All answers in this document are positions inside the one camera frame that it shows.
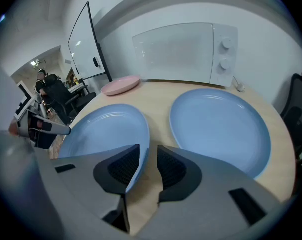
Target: person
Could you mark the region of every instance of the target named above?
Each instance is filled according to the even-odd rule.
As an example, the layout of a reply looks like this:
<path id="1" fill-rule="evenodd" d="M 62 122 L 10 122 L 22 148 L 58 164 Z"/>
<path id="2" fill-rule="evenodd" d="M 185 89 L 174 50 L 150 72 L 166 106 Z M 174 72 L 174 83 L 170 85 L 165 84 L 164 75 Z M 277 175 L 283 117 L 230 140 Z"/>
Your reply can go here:
<path id="1" fill-rule="evenodd" d="M 42 99 L 44 102 L 50 107 L 55 110 L 59 118 L 62 120 L 62 122 L 65 125 L 68 125 L 71 120 L 66 115 L 63 107 L 57 103 L 52 97 L 49 97 L 49 95 L 46 94 L 44 87 L 46 87 L 46 82 L 45 82 L 45 76 L 46 76 L 46 71 L 44 69 L 40 69 L 38 74 L 37 74 L 37 80 L 35 83 L 35 89 L 36 91 L 42 96 Z"/>

